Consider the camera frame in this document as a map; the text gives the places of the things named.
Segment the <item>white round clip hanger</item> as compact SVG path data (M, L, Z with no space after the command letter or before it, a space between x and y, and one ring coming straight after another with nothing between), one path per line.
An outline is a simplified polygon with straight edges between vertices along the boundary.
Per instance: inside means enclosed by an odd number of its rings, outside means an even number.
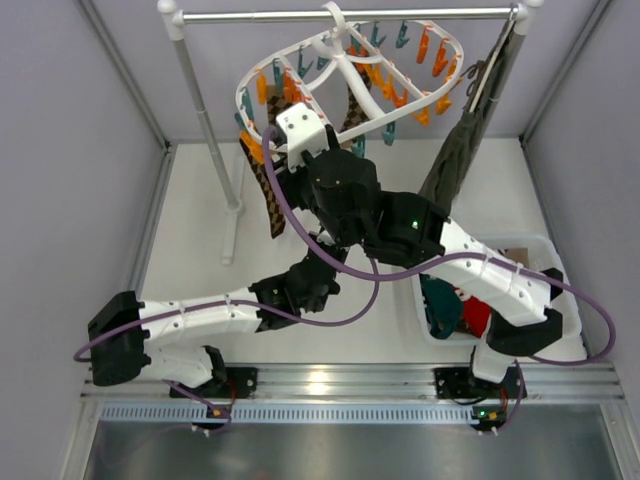
M331 28L294 43L260 60L240 81L235 94L236 121L240 135L246 132L261 155L262 135L256 125L253 106L266 105L267 86L276 85L294 104L305 103L326 125L329 118L317 98L318 91L333 76L339 76L351 87L368 120L339 133L341 141L358 142L367 133L379 130L386 144L395 139L397 120L406 116L426 126L432 113L442 114L451 104L450 93L459 84L464 62L461 43L431 17L401 19L397 44L405 47L410 25L416 25L420 38L417 63L423 63L434 47L436 54L432 77L438 86L426 90L415 84L408 74L396 66L381 49L380 15L365 21L350 21L335 2L324 6L333 22ZM371 28L364 33L363 26ZM366 71L372 81L370 92L359 73Z

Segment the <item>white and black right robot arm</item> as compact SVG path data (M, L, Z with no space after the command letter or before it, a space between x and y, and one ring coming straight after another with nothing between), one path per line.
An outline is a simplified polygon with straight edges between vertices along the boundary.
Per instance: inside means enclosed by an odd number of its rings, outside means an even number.
M474 239L432 202L383 190L375 164L349 151L304 150L295 173L300 193L293 204L310 211L325 229L324 235L306 239L325 263L356 278L395 280L393 274L346 266L326 243L339 251L358 245L373 260L406 275L425 270L489 306L488 325L471 357L475 379L499 384L515 360L561 339L564 319L552 307L564 290L559 270L523 268Z

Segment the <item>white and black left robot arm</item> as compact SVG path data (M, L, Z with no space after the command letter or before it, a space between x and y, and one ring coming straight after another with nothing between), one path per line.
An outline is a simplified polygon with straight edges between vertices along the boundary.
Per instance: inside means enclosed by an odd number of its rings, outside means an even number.
M133 291L114 295L88 324L92 382L98 387L137 378L195 389L226 380L211 339L295 325L324 310L340 287L337 271L313 250L286 272L222 295L143 301Z

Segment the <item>white and steel clothes rack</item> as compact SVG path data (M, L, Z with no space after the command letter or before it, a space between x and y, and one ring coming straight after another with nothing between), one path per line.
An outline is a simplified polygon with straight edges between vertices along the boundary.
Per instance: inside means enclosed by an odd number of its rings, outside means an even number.
M243 208L241 182L244 173L242 171L228 172L223 162L185 40L187 25L291 23L322 20L331 22L331 27L325 32L278 50L261 60L240 81L235 93L235 104L241 132L248 135L253 142L261 140L262 137L255 127L251 103L252 91L249 90L248 85L254 82L256 84L254 93L258 95L260 103L266 103L267 89L264 70L271 68L275 85L284 92L286 98L294 104L310 108L317 117L314 122L316 125L326 125L328 119L315 99L314 92L334 72L339 72L368 117L363 125L339 134L339 139L346 141L378 128L390 132L391 125L396 120L422 111L442 100L453 90L455 83L462 75L462 68L458 65L446 76L441 87L431 93L423 91L412 82L408 75L399 70L380 52L379 43L375 36L365 36L360 32L360 26L376 25L382 20L398 20L402 24L418 24L427 37L438 37L444 49L452 51L454 61L460 64L464 60L461 43L437 25L437 20L504 19L509 30L520 37L525 37L541 5L539 1L521 1L510 7L346 11L335 2L329 1L319 11L186 13L179 9L173 1L158 2L157 10L162 16L167 34L176 50L226 199L227 219L221 253L222 264L228 266L234 260L237 223ZM359 69L365 66L382 66L392 81L399 82L407 91L407 94L412 98L411 101L392 111L384 111L366 89L358 74Z

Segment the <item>teal green sock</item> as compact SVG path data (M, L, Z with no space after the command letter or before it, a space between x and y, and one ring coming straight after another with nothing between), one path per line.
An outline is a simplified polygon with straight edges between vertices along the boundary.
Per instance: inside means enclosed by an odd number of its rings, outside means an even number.
M423 275L420 285L430 334L438 340L445 340L454 333L460 322L462 301L454 288L441 279Z

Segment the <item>red santa sock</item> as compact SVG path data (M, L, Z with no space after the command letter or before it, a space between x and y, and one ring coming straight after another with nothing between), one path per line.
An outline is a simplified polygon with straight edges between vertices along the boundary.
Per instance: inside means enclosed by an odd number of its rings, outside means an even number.
M480 338L483 335L490 317L491 308L475 297L471 297L463 303L462 318L475 337Z

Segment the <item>white plastic laundry basket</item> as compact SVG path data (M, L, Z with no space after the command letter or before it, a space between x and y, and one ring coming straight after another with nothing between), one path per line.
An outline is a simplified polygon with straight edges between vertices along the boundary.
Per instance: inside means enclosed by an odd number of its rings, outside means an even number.
M503 235L483 235L478 240L484 243L488 248L500 253L501 250L508 248L524 247L529 251L530 265L528 270L542 273L549 270L562 275L564 266L556 251L555 246L548 238L536 234L503 234ZM421 273L411 279L412 288L415 298L415 307L418 322L424 339L437 346L450 347L472 347L476 345L480 338L475 337L469 330L466 322L461 317L460 322L454 333L445 340L438 340L430 334L430 325L425 313L424 300L421 291L420 277L427 275ZM532 297L541 299L543 305L562 315L562 337L564 339L577 338L581 335L582 324L579 317L576 301L561 293L559 294L555 287L540 281L534 280L526 276L522 276L519 284L532 289ZM473 296L458 287L453 287L462 304Z

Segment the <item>olive green hanging garment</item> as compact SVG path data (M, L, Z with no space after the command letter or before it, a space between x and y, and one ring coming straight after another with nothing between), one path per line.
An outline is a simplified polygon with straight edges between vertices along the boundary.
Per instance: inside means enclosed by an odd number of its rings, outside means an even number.
M486 108L490 104L491 88L504 60L504 45L509 43L514 21L507 21L485 60L472 64L461 79L469 79L467 101L456 125L451 129L436 156L418 194L447 214L471 166L481 130L486 125Z

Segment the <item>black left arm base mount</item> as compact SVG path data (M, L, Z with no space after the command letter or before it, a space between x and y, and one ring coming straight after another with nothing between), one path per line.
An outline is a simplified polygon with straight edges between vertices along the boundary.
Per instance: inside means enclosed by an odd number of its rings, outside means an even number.
M227 367L225 374L215 374L208 382L196 387L180 387L190 394L206 399L247 399L257 388L259 370L255 367Z

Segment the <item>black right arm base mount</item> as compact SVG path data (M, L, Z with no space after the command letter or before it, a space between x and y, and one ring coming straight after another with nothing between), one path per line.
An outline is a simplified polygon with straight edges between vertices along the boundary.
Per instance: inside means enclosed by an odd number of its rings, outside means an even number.
M515 367L509 367L501 383L475 378L469 367L439 367L433 371L436 397L472 405L485 400L515 400L523 380Z

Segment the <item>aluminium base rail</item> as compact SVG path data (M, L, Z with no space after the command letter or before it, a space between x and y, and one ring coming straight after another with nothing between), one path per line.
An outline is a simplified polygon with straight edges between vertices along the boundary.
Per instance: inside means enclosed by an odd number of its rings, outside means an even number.
M438 364L262 364L257 388L247 399L263 401L437 401ZM607 363L553 367L522 363L526 399L559 403L615 403L625 399Z

